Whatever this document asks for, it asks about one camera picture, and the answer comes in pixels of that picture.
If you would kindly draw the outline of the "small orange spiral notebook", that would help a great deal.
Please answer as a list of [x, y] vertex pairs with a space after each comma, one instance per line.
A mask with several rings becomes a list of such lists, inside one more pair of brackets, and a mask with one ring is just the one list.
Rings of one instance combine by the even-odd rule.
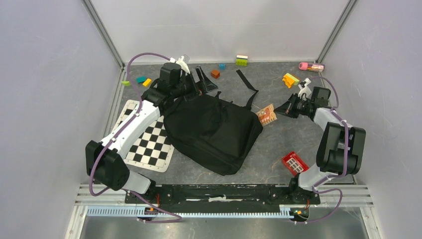
[[256, 114], [262, 126], [268, 125], [271, 122], [277, 120], [273, 104], [264, 107], [263, 109], [259, 110]]

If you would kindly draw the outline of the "pink capped marker tube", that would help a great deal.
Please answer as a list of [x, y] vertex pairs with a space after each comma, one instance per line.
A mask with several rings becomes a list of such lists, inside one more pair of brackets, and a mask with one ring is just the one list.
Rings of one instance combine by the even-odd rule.
[[299, 63], [299, 69], [303, 71], [323, 72], [325, 69], [325, 65], [319, 63], [301, 62]]

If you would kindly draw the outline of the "black student backpack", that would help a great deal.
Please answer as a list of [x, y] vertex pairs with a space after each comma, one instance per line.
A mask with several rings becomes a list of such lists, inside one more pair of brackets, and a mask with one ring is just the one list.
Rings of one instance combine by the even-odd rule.
[[171, 144], [194, 162], [219, 175], [236, 174], [263, 130], [251, 105], [258, 90], [237, 71], [254, 93], [245, 106], [202, 95], [177, 99], [164, 112], [164, 126]]

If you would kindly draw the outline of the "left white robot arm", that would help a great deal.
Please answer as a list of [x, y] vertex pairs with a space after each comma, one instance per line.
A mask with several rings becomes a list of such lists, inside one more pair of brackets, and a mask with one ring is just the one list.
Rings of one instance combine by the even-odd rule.
[[217, 89], [200, 66], [192, 73], [184, 62], [165, 63], [159, 78], [142, 94], [139, 105], [130, 115], [102, 140], [91, 140], [86, 145], [86, 171], [90, 181], [97, 180], [115, 191], [137, 192], [143, 202], [152, 202], [156, 189], [150, 186], [151, 180], [131, 171], [124, 162], [130, 148], [174, 100], [192, 100]]

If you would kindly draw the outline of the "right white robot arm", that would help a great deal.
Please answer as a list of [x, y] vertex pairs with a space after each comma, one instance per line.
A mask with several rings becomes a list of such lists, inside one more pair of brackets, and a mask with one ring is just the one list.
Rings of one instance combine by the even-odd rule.
[[349, 125], [334, 108], [329, 108], [330, 95], [330, 89], [314, 87], [311, 93], [292, 94], [274, 110], [293, 119], [307, 116], [323, 129], [315, 164], [289, 183], [287, 195], [293, 203], [302, 202], [308, 192], [316, 192], [330, 180], [355, 175], [361, 168], [366, 131]]

